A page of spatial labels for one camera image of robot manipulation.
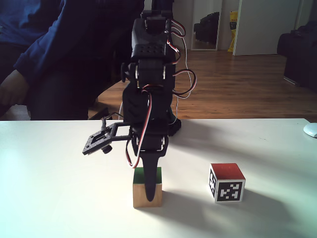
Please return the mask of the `person's hand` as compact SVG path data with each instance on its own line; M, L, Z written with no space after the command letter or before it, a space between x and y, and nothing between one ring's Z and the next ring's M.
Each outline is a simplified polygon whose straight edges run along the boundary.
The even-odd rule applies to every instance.
M29 90L24 76L14 70L0 84L0 116L2 117L12 106L23 105Z

